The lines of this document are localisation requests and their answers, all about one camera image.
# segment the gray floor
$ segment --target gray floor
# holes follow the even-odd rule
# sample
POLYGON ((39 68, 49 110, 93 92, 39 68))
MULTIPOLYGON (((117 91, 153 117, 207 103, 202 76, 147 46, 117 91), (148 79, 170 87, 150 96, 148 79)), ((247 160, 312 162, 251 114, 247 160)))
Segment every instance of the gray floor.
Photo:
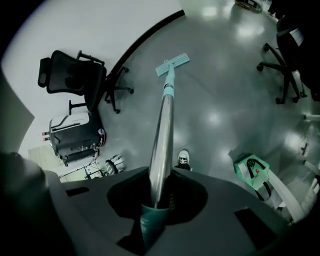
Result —
POLYGON ((257 71, 262 60, 277 62, 262 51, 266 42, 277 47, 276 23, 233 0, 182 0, 181 5, 186 17, 159 30, 127 61, 130 72, 119 84, 135 92, 116 93, 121 113, 101 101, 107 133, 101 158, 122 154, 128 170, 149 165, 165 80, 157 77, 155 68, 187 53, 190 62, 175 69, 174 165, 186 148, 193 171, 245 187, 234 174, 232 159, 250 152, 268 162, 303 199, 314 174, 302 166, 299 148, 311 140, 319 149, 319 129, 304 122, 302 114, 320 113, 320 104, 310 96, 294 104, 290 88, 287 103, 276 105, 282 74, 257 71))

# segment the white wall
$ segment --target white wall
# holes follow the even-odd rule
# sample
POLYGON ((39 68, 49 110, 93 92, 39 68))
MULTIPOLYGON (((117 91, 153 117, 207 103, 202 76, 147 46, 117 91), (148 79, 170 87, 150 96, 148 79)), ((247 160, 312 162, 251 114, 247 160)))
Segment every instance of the white wall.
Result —
MULTIPOLYGON (((40 59, 55 50, 76 57, 79 50, 105 62, 111 71, 123 53, 145 31, 181 10, 178 0, 47 0, 24 22, 1 60, 3 73, 35 116, 19 153, 39 147, 41 132, 53 117, 68 114, 68 102, 83 103, 70 93, 48 94, 38 86, 40 59)), ((83 111, 86 108, 72 110, 83 111)))

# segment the wall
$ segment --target wall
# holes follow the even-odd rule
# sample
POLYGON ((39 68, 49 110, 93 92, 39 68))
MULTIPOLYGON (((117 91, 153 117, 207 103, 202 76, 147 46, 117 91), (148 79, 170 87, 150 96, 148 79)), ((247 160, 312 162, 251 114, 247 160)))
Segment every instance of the wall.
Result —
POLYGON ((9 86, 0 69, 0 151, 17 152, 34 116, 9 86))
MULTIPOLYGON (((83 96, 48 94, 37 85, 40 59, 55 50, 76 57, 79 50, 105 61, 108 71, 129 46, 165 17, 181 10, 178 0, 47 0, 24 22, 1 60, 12 90, 35 116, 19 153, 46 144, 41 132, 53 117, 68 113, 68 101, 83 96)), ((80 112, 86 108, 75 109, 80 112)))

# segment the white sneaker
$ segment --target white sneaker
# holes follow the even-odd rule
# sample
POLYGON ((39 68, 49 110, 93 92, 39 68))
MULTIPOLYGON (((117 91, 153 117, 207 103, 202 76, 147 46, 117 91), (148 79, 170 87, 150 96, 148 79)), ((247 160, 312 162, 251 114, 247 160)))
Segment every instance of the white sneaker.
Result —
POLYGON ((178 164, 183 165, 183 164, 189 164, 190 162, 190 157, 188 151, 181 150, 179 155, 178 155, 178 164))

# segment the chair base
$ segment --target chair base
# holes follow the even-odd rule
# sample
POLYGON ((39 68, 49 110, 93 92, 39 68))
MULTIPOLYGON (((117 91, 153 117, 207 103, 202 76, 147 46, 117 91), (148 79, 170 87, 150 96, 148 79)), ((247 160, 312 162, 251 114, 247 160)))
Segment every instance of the chair base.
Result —
POLYGON ((293 87, 293 89, 295 91, 295 94, 296 94, 296 97, 294 97, 292 99, 294 103, 297 103, 299 101, 300 96, 302 98, 306 97, 306 95, 304 93, 303 93, 303 95, 301 95, 301 93, 299 94, 299 90, 298 90, 295 78, 292 75, 292 72, 289 69, 289 67, 286 65, 285 61, 280 57, 280 55, 268 43, 264 44, 263 50, 265 52, 270 50, 272 52, 272 54, 276 57, 276 59, 278 60, 278 62, 280 64, 275 64, 275 63, 270 63, 270 62, 263 61, 263 62, 260 62, 258 64, 256 69, 258 71, 262 72, 264 70, 264 67, 267 67, 267 68, 271 68, 271 69, 274 69, 274 70, 278 70, 284 75, 283 95, 282 95, 282 98, 278 97, 278 98, 275 99, 276 104, 278 104, 278 105, 279 104, 285 104, 290 83, 291 83, 291 85, 292 85, 292 87, 293 87))
POLYGON ((116 113, 116 114, 119 114, 121 111, 120 109, 116 109, 116 103, 115 103, 115 91, 118 91, 118 90, 128 90, 130 94, 134 94, 135 90, 130 88, 130 87, 124 87, 124 86, 115 86, 115 84, 117 83, 122 71, 128 73, 129 72, 129 69, 127 67, 122 67, 120 69, 120 71, 114 76, 114 78, 110 78, 110 76, 112 76, 112 74, 109 74, 108 79, 111 79, 111 85, 110 86, 107 86, 107 91, 106 91, 106 96, 104 98, 104 101, 107 103, 107 104, 110 104, 112 103, 112 108, 113 108, 113 111, 116 113))

